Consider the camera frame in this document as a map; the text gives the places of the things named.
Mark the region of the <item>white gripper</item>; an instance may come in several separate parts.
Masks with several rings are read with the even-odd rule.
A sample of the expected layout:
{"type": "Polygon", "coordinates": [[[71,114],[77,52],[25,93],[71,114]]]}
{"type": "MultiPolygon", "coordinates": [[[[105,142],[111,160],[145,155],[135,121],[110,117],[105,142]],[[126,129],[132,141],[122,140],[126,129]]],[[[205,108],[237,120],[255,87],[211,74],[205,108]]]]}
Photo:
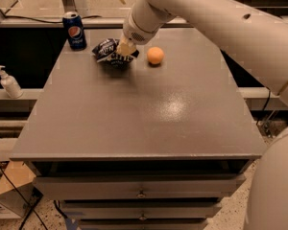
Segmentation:
{"type": "Polygon", "coordinates": [[[162,25],[175,18],[173,8],[172,0],[136,0],[124,21],[116,53],[130,56],[135,45],[147,44],[162,25]]]}

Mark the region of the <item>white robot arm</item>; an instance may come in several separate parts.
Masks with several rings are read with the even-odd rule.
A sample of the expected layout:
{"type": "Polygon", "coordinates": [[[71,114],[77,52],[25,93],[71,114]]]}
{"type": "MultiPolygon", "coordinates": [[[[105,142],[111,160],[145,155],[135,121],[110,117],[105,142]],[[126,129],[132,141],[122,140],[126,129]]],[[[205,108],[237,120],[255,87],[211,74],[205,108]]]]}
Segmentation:
{"type": "MultiPolygon", "coordinates": [[[[177,16],[288,106],[288,22],[235,0],[136,0],[125,19],[117,53],[133,53],[177,16]]],[[[257,165],[244,230],[288,230],[288,127],[257,165]]]]}

